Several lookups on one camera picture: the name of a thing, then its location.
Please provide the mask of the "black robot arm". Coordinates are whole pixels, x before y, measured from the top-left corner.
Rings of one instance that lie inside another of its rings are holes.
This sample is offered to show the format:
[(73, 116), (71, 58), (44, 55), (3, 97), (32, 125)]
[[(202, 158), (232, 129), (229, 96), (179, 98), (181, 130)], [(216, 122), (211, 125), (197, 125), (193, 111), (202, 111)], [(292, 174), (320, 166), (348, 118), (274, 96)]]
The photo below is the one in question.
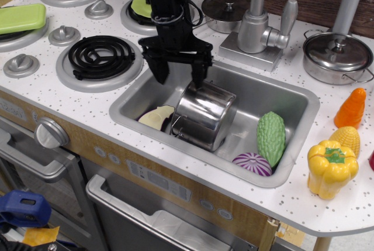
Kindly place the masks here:
[(146, 38), (138, 41), (143, 49), (155, 79), (163, 84), (169, 74), (169, 63), (189, 64), (192, 67), (192, 81), (196, 88), (202, 86), (207, 70), (212, 65), (213, 46), (193, 34), (190, 7), (191, 0), (141, 0), (150, 5), (151, 11), (141, 14), (134, 8), (135, 0), (122, 7), (122, 24)]

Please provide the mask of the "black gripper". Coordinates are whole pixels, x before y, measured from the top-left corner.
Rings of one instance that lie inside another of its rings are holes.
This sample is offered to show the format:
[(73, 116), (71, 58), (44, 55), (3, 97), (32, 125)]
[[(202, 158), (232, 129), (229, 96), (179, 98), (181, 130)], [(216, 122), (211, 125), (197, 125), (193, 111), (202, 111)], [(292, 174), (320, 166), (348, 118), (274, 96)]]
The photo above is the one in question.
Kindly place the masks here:
[(212, 44), (198, 39), (192, 26), (185, 20), (169, 26), (157, 25), (157, 35), (138, 41), (143, 49), (144, 59), (154, 78), (164, 84), (168, 75), (168, 62), (190, 64), (195, 88), (202, 86), (212, 65)]

